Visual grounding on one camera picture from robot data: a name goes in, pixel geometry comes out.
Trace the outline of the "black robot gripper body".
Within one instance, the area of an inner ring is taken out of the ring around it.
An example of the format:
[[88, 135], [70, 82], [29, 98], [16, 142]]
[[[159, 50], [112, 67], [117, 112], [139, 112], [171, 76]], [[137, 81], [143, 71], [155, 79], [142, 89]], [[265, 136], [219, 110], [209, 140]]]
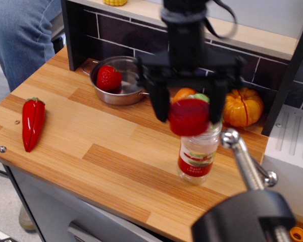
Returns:
[[245, 60], [206, 47], [205, 30], [215, 33], [205, 15], [162, 15], [168, 27], [168, 50], [139, 57], [137, 84], [147, 91], [167, 87], [209, 87], [225, 91], [241, 86]]

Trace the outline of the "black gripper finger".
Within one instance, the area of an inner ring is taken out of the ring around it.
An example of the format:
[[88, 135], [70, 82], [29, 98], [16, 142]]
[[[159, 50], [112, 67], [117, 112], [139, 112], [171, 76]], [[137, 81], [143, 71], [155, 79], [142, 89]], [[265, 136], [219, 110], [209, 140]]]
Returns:
[[167, 86], [159, 83], [147, 83], [146, 90], [149, 93], [156, 118], [165, 123], [168, 118], [170, 104], [170, 94]]
[[227, 82], [215, 82], [210, 94], [210, 121], [216, 124], [221, 121], [226, 94]]

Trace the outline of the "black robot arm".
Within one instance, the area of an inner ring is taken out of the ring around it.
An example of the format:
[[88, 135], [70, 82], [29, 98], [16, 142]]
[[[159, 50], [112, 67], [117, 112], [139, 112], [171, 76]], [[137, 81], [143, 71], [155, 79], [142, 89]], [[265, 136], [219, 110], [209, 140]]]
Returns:
[[161, 19], [167, 25], [168, 50], [138, 57], [137, 84], [148, 93], [155, 115], [165, 122], [169, 111], [169, 88], [202, 88], [210, 92], [210, 121], [222, 118], [226, 94], [239, 89], [246, 61], [219, 53], [205, 44], [205, 30], [216, 32], [206, 18], [206, 1], [164, 1]]

